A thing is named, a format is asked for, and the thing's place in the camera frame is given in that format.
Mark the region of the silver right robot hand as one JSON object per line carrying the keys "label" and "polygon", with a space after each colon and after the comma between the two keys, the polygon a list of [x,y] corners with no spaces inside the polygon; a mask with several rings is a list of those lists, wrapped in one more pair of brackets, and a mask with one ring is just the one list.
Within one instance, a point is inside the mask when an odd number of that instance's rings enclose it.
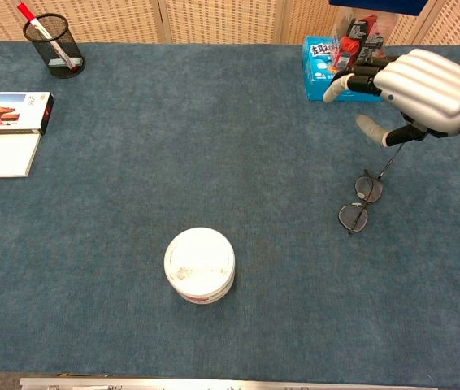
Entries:
{"label": "silver right robot hand", "polygon": [[429,50],[360,59],[334,76],[323,101],[345,91],[379,96],[401,112],[407,123],[393,130],[357,117],[361,130],[384,147],[460,135],[460,65]]}

